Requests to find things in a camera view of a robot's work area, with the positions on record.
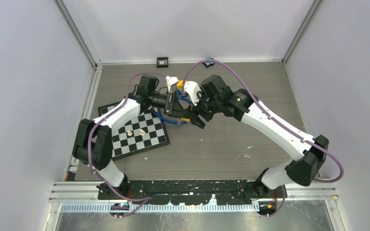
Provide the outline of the yellow black padlock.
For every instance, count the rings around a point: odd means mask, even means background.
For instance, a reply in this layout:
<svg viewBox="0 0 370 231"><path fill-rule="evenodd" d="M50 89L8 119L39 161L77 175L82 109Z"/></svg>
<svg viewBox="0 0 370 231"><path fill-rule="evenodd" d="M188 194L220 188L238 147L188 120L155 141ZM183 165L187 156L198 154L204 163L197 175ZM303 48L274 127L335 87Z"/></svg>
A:
<svg viewBox="0 0 370 231"><path fill-rule="evenodd" d="M189 118L179 118L178 119L178 124L185 124L185 123L189 123L190 122L190 119Z"/></svg>

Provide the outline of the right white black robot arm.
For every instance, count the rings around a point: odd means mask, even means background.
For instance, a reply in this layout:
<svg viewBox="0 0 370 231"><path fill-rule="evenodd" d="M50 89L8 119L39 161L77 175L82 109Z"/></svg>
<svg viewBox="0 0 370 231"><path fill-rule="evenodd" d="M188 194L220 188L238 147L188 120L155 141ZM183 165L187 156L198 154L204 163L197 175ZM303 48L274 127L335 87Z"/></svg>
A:
<svg viewBox="0 0 370 231"><path fill-rule="evenodd" d="M187 81L183 85L192 105L191 122L200 128L204 118L210 121L214 114L222 113L249 125L267 136L289 156L288 162L277 167L266 168L255 181L256 192L269 197L277 187L294 182L309 186L325 162L326 155L313 144L326 147L328 140L319 135L313 137L298 130L269 110L246 89L232 91L219 75L212 75L198 84Z"/></svg>

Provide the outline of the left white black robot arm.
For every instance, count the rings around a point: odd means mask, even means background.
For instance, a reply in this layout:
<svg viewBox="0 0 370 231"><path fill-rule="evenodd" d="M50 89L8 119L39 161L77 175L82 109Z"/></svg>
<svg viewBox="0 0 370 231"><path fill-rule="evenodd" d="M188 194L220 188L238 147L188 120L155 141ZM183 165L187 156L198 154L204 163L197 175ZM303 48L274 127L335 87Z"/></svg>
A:
<svg viewBox="0 0 370 231"><path fill-rule="evenodd" d="M127 176L112 160L112 137L126 122L150 108L157 108L155 102L160 95L156 91L159 80L153 73L140 73L140 84L135 92L127 92L118 106L95 120L80 121L72 155L96 173L110 193L117 199L128 195Z"/></svg>

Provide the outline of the blue yellow toy car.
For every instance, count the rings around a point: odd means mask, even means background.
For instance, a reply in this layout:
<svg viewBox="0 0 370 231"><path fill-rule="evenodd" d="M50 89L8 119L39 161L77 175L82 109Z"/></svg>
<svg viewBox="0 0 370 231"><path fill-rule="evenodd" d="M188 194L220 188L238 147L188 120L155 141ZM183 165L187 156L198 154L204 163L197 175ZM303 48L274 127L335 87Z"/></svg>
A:
<svg viewBox="0 0 370 231"><path fill-rule="evenodd" d="M177 83L176 83L176 88L177 88L177 94L180 95L180 96L186 96L186 92L185 92L185 87L184 85L186 84L187 80L179 80Z"/></svg>

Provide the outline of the black white chessboard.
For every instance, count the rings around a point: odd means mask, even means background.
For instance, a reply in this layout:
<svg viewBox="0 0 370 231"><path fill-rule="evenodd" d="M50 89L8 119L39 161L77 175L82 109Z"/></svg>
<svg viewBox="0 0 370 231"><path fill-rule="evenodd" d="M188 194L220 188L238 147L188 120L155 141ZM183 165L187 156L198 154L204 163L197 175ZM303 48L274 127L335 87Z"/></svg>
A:
<svg viewBox="0 0 370 231"><path fill-rule="evenodd" d="M144 136L140 135L140 129L146 132ZM165 122L152 112L141 113L119 127L119 130L112 131L113 160L170 144ZM128 131L132 132L131 137L127 136Z"/></svg>

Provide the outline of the small black square box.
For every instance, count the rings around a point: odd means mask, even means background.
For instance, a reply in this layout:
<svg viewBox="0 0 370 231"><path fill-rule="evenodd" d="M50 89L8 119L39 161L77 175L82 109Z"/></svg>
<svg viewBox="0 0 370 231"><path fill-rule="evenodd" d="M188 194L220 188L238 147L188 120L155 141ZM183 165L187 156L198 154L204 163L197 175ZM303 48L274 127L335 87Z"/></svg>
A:
<svg viewBox="0 0 370 231"><path fill-rule="evenodd" d="M169 58L168 57L157 57L157 68L167 68L169 67Z"/></svg>

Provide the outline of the black blue owl toy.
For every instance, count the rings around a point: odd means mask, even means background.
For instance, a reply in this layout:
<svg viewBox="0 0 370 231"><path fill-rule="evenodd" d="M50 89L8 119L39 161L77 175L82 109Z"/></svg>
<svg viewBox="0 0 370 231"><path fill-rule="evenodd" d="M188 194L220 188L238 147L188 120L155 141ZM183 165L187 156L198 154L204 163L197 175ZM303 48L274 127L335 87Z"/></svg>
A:
<svg viewBox="0 0 370 231"><path fill-rule="evenodd" d="M203 65L206 67L206 68L209 68L211 66L214 66L215 65L215 62L213 61L214 59L213 58L207 58L205 60L205 62L203 62Z"/></svg>

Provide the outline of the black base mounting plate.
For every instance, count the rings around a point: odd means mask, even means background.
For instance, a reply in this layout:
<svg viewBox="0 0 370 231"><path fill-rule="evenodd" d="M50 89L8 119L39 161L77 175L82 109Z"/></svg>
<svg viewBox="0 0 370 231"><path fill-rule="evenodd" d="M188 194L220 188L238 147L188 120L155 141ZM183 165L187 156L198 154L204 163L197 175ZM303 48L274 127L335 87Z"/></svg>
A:
<svg viewBox="0 0 370 231"><path fill-rule="evenodd" d="M217 205L247 205L264 199L280 202L286 195L283 187L272 192L259 192L252 180L130 180L123 184L120 195L105 183L97 185L99 200L127 197L135 205L206 205L212 199Z"/></svg>

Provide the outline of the perforated metal rail strip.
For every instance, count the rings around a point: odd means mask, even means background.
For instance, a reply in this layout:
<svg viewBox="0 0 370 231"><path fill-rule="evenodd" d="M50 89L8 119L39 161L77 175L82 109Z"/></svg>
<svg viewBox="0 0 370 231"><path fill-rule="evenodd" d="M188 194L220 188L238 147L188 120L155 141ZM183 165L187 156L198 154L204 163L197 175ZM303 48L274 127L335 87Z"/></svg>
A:
<svg viewBox="0 0 370 231"><path fill-rule="evenodd" d="M134 205L132 203L63 203L60 208L61 213L203 213L203 212L259 212L259 203L252 202L248 205L218 205L216 202L209 202L205 205Z"/></svg>

